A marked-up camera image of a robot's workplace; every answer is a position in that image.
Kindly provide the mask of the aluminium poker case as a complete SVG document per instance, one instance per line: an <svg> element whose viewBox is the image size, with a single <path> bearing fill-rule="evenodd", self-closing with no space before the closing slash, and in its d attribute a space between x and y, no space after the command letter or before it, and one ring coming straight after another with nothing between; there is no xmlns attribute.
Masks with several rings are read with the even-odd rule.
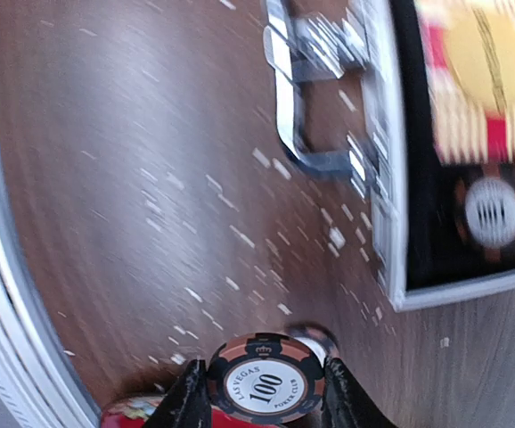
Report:
<svg viewBox="0 0 515 428"><path fill-rule="evenodd" d="M321 14L294 17L285 1L267 0L264 52L274 71L275 125L287 156L305 172L344 177L372 205L372 245L379 257L378 282L397 311L432 308L515 289L515 268L476 279L410 289L409 256L423 214L409 175L411 142L430 127L420 80L423 60L402 27L415 19L413 4L356 1L341 23ZM337 80L350 70L363 77L366 135L350 137L341 151L311 152L303 137L305 82Z"/></svg>

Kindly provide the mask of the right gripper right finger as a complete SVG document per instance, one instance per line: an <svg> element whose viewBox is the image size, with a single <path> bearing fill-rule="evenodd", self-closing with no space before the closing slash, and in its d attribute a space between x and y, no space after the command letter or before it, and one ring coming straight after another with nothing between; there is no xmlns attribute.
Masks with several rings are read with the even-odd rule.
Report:
<svg viewBox="0 0 515 428"><path fill-rule="evenodd" d="M340 358L324 361L322 427L396 428Z"/></svg>

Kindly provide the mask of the yellow big blind button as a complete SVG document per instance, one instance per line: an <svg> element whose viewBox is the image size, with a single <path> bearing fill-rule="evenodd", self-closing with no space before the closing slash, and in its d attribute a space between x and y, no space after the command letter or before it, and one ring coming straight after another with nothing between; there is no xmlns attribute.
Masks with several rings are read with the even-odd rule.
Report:
<svg viewBox="0 0 515 428"><path fill-rule="evenodd" d="M515 13L460 8L452 13L443 45L448 68L474 103L501 117L515 106Z"/></svg>

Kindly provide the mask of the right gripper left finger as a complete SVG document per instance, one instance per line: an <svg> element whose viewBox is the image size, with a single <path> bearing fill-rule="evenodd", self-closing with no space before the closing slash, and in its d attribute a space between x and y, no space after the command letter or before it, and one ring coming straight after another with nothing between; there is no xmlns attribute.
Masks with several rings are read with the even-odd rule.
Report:
<svg viewBox="0 0 515 428"><path fill-rule="evenodd" d="M204 360L190 361L144 428L208 428L212 419Z"/></svg>

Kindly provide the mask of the black orange poker chip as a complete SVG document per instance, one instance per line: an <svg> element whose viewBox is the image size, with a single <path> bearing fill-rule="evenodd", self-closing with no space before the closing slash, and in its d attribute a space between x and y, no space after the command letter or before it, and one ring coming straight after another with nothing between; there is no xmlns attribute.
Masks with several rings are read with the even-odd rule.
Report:
<svg viewBox="0 0 515 428"><path fill-rule="evenodd" d="M252 424L285 424L321 403L321 360L302 341L280 333L251 333L223 344L209 362L212 404Z"/></svg>

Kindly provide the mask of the red playing card box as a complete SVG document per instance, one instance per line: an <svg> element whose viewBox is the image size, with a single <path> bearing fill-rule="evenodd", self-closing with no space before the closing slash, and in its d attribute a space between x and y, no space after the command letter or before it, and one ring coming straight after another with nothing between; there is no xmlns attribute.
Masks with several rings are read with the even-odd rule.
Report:
<svg viewBox="0 0 515 428"><path fill-rule="evenodd" d="M415 10L440 162L515 163L515 1Z"/></svg>

